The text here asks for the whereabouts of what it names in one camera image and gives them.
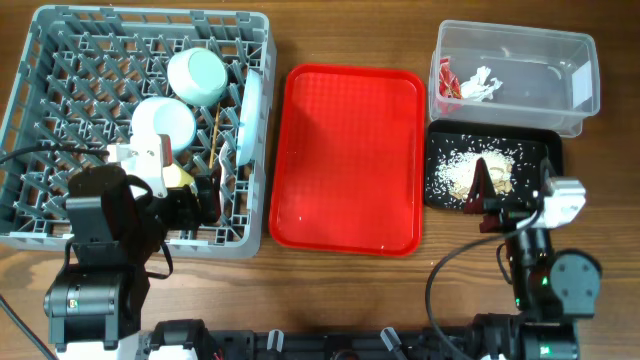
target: gray dish rack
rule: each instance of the gray dish rack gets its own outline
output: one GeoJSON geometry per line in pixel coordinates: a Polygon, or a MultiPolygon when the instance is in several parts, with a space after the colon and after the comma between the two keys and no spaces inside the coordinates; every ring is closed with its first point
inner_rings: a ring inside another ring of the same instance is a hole
{"type": "MultiPolygon", "coordinates": [[[[265,143],[275,77],[276,48],[269,20],[260,13],[44,6],[33,16],[18,73],[0,129],[4,153],[35,144],[104,148],[127,142],[131,114],[149,96],[175,97],[168,85],[169,58],[205,47],[227,64],[229,85],[217,105],[193,110],[194,142],[174,162],[192,174],[209,173],[210,156],[224,142],[235,144],[246,72],[262,77],[263,93],[254,160],[235,167],[222,191],[227,215],[214,226],[170,232],[175,256],[245,258],[260,247],[265,192],[265,143]]],[[[19,249],[64,249],[73,235],[64,201],[70,176],[104,164],[92,155],[33,153],[2,165],[0,242],[19,249]]]]}

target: black tray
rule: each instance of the black tray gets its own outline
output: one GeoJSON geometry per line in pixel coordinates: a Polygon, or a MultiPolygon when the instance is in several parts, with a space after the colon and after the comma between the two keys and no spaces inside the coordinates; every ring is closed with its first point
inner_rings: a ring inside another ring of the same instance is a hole
{"type": "Polygon", "coordinates": [[[486,147],[489,143],[494,149],[519,150],[513,157],[516,161],[511,175],[513,191],[498,195],[499,198],[525,201],[531,198],[533,190],[540,190],[540,162],[545,157],[549,158],[558,176],[564,173],[562,140],[554,131],[437,120],[429,125],[425,140],[424,203],[434,208],[462,209],[464,201],[441,191],[435,177],[436,169],[455,151],[480,153],[484,150],[482,145],[486,147]]]}

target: table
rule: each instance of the table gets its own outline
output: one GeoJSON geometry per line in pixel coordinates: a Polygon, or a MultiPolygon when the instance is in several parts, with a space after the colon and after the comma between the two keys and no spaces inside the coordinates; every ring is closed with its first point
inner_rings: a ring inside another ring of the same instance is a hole
{"type": "MultiPolygon", "coordinates": [[[[273,175],[282,90],[287,73],[306,62],[402,68],[427,82],[438,26],[445,19],[508,23],[592,35],[600,62],[602,109],[583,134],[564,141],[566,173],[588,190],[588,203],[569,227],[553,233],[557,249],[579,247],[604,267],[597,315],[580,324],[584,359],[640,354],[640,3],[627,1],[232,1],[110,0],[102,5],[252,10],[274,31],[276,97],[268,138],[273,175]]],[[[0,99],[13,84],[27,28],[42,0],[0,5],[0,99]]],[[[269,195],[265,202],[268,208],[269,195]]],[[[276,244],[264,221],[258,255],[241,261],[176,259],[174,275],[152,280],[143,329],[163,320],[202,318],[209,329],[268,331],[417,330],[426,325],[424,285],[433,265],[453,248],[479,238],[479,217],[424,209],[423,240],[403,259],[294,251],[276,244]]],[[[62,254],[0,246],[0,291],[38,336],[47,339],[44,293],[62,254]]],[[[148,263],[163,271],[161,257],[148,263]]],[[[495,263],[495,246],[470,251],[447,265],[434,287],[441,324],[464,325],[476,313],[513,313],[511,287],[495,263]]],[[[0,315],[0,358],[40,358],[0,315]]]]}

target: white crumpled tissue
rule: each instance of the white crumpled tissue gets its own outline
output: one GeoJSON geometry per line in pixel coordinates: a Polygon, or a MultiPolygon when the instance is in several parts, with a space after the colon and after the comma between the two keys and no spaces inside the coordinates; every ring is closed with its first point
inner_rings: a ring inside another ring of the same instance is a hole
{"type": "Polygon", "coordinates": [[[493,99],[493,92],[502,86],[502,81],[497,78],[490,80],[490,85],[485,85],[487,77],[491,73],[491,69],[486,66],[478,68],[475,75],[460,85],[460,95],[465,100],[482,101],[484,99],[493,99]]]}

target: cable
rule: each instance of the cable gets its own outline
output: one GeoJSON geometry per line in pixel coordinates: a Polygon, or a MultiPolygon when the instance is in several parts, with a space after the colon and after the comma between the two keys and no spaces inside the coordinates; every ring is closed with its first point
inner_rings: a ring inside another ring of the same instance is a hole
{"type": "Polygon", "coordinates": [[[29,154],[29,153],[38,152],[38,151],[64,151],[69,153],[91,154],[91,155],[97,155],[97,156],[109,155],[109,152],[107,150],[80,149],[71,145],[53,145],[53,146],[36,145],[36,146],[28,146],[26,148],[18,149],[8,153],[7,155],[0,158],[0,164],[4,164],[5,162],[15,157],[18,157],[20,155],[29,154]]]}
{"type": "Polygon", "coordinates": [[[442,342],[445,343],[447,345],[447,347],[449,347],[451,349],[451,351],[453,353],[455,353],[456,355],[458,355],[461,359],[473,360],[467,354],[465,354],[460,349],[458,349],[451,342],[451,340],[449,340],[447,338],[447,335],[444,333],[444,331],[442,331],[442,329],[440,328],[440,326],[436,322],[436,319],[433,316],[433,309],[431,308],[431,287],[433,286],[433,281],[435,280],[436,275],[438,274],[438,271],[440,271],[440,269],[442,269],[442,267],[449,260],[453,259],[454,257],[462,254],[463,252],[465,252],[465,251],[467,251],[469,249],[472,249],[472,248],[474,248],[476,246],[484,245],[486,243],[490,243],[492,241],[501,240],[501,239],[508,239],[508,238],[511,238],[511,237],[514,237],[514,236],[518,236],[521,232],[526,231],[527,229],[531,228],[531,226],[533,226],[533,224],[535,224],[536,221],[538,221],[538,219],[540,218],[540,214],[541,213],[542,213],[541,206],[539,206],[538,210],[536,211],[536,213],[531,218],[531,221],[529,221],[523,227],[521,227],[519,229],[516,229],[514,231],[511,231],[509,233],[506,233],[506,234],[500,234],[500,235],[491,236],[491,237],[488,237],[488,238],[485,238],[485,239],[476,240],[476,241],[474,241],[472,243],[466,244],[464,246],[461,246],[461,247],[453,250],[452,252],[449,253],[449,255],[443,257],[442,260],[440,260],[440,262],[438,262],[436,264],[436,266],[433,268],[433,270],[431,271],[431,274],[429,274],[429,279],[427,280],[427,287],[426,287],[425,292],[424,292],[424,299],[425,299],[425,304],[426,304],[426,307],[427,307],[427,316],[429,318],[429,322],[431,323],[431,326],[433,327],[433,330],[435,330],[436,334],[438,334],[438,336],[440,337],[440,340],[442,340],[442,342]]]}
{"type": "Polygon", "coordinates": [[[507,273],[507,269],[505,269],[504,265],[502,265],[502,259],[500,258],[500,251],[502,250],[502,248],[504,247],[505,244],[506,243],[502,243],[502,244],[498,245],[498,248],[496,249],[496,259],[498,260],[498,266],[500,267],[500,271],[502,272],[502,276],[504,277],[504,281],[506,281],[507,284],[509,284],[509,285],[513,285],[513,281],[511,281],[511,277],[507,273]]]}
{"type": "Polygon", "coordinates": [[[2,310],[7,313],[7,316],[13,321],[13,323],[16,324],[16,326],[19,327],[20,330],[22,330],[22,332],[29,338],[29,340],[31,340],[31,342],[38,348],[38,350],[42,352],[45,358],[47,358],[48,360],[57,359],[55,355],[53,355],[51,350],[49,350],[49,348],[42,342],[42,340],[40,340],[40,338],[38,338],[38,336],[36,336],[36,334],[34,334],[33,331],[31,331],[31,329],[29,329],[29,327],[22,321],[22,319],[20,319],[18,314],[13,311],[11,306],[9,306],[7,301],[4,299],[4,296],[2,296],[1,294],[0,306],[2,306],[2,310]]]}

